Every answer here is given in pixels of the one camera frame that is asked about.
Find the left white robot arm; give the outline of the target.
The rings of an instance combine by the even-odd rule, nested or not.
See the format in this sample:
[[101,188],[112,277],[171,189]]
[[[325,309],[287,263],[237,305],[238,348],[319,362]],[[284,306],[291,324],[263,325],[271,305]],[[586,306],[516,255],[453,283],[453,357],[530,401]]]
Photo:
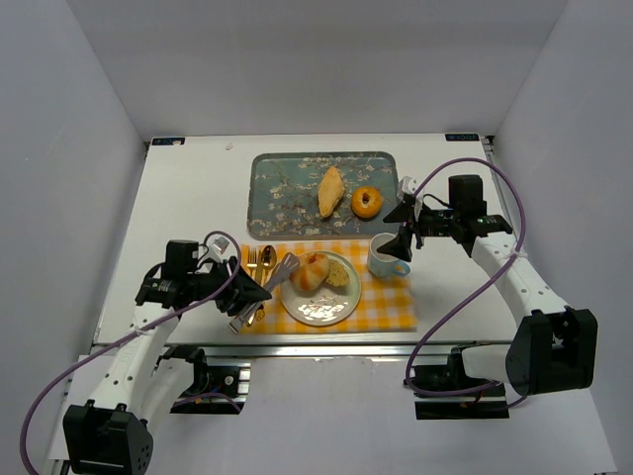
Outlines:
[[235,241],[212,233],[204,241],[171,240],[161,263],[143,277],[130,330],[99,384],[81,405],[67,408],[62,427],[76,474],[143,474],[153,434],[178,400],[210,386],[205,352],[194,345],[165,346],[184,309],[214,301],[231,317],[271,295],[248,276]]

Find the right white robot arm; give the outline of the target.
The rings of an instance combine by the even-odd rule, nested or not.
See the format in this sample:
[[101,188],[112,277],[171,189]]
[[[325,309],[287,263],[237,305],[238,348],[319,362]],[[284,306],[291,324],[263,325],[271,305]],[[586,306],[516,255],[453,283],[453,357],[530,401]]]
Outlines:
[[400,202],[384,219],[400,227],[379,250],[409,262],[426,238],[452,238],[489,275],[517,330],[509,344],[456,346],[439,369],[409,367],[407,384],[427,397],[465,396],[500,384],[523,397],[589,387],[597,341],[593,313],[572,308],[541,278],[510,224],[489,214],[480,176],[452,176],[448,188],[448,203],[431,209],[417,195],[415,180],[403,178]]

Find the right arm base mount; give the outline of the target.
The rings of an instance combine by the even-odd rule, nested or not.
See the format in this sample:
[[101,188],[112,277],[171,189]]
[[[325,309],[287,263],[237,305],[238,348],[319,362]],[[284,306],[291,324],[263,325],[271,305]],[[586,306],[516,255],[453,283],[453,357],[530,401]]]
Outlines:
[[451,349],[439,364],[416,363],[409,379],[413,392],[415,418],[418,421],[506,420],[509,408],[502,385],[482,389],[485,379],[466,375],[462,352],[466,346]]

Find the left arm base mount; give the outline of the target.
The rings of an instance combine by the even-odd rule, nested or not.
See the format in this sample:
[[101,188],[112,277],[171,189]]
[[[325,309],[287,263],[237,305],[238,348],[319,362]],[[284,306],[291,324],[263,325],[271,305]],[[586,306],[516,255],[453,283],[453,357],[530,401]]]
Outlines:
[[174,404],[172,414],[238,415],[243,408],[250,382],[249,362],[215,359],[193,345],[171,347],[162,359],[193,365],[193,383]]

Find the brown seeded bread slice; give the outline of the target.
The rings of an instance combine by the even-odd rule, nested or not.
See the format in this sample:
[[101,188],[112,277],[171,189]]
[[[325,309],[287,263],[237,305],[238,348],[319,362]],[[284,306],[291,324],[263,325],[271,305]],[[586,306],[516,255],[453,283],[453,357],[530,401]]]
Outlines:
[[329,261],[329,271],[325,283],[335,288],[346,287],[350,283],[349,274],[339,261],[334,259]]

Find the round twisted bread roll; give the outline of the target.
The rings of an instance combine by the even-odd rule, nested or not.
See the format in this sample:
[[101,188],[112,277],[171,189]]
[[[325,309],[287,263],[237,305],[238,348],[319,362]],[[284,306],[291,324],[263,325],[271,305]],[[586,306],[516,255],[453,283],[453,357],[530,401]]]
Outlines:
[[291,274],[290,281],[299,292],[312,292],[329,273],[329,258],[320,252],[308,252],[299,257],[300,266]]

